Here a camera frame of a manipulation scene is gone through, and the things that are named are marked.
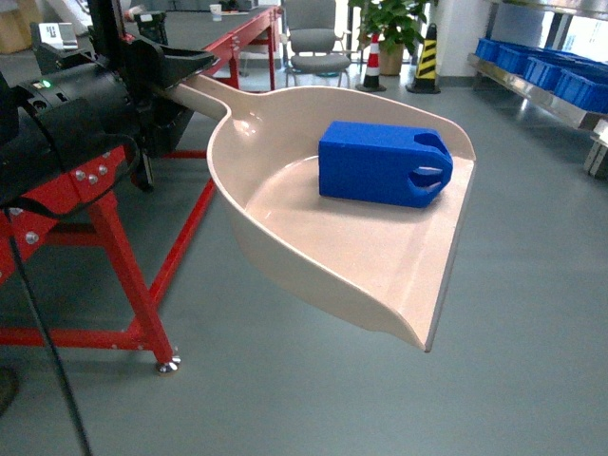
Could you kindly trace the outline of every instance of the plant pot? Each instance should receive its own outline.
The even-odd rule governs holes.
[[[405,46],[397,45],[390,53],[380,47],[380,74],[383,76],[399,76],[403,63]]]

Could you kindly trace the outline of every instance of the metal shelf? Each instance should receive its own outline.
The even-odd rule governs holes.
[[[608,0],[490,0],[537,10],[608,21]]]
[[[607,114],[585,111],[551,92],[528,83],[517,74],[509,73],[491,62],[480,59],[475,54],[468,54],[467,60],[483,75],[550,112],[573,128],[593,131],[600,119],[608,119]]]

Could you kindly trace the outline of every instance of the gray chair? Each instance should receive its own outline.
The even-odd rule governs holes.
[[[347,68],[351,59],[344,52],[333,51],[336,41],[342,44],[334,31],[335,0],[285,0],[284,8],[288,35],[283,43],[290,43],[294,53],[285,69],[285,86],[289,85],[290,73],[296,86],[296,74],[338,73],[340,86],[344,73],[350,87]]]

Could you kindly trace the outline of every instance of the screw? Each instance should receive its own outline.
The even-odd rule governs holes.
[[[28,231],[26,233],[26,242],[29,245],[35,244],[39,240],[40,240],[40,237],[36,233],[34,233],[33,231]]]

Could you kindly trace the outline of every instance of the potted plant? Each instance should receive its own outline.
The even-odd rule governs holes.
[[[438,0],[349,0],[361,9],[359,43],[366,46],[372,33],[380,34],[380,74],[396,76],[401,71],[404,50],[410,54],[424,40],[420,23],[425,24],[425,6]]]

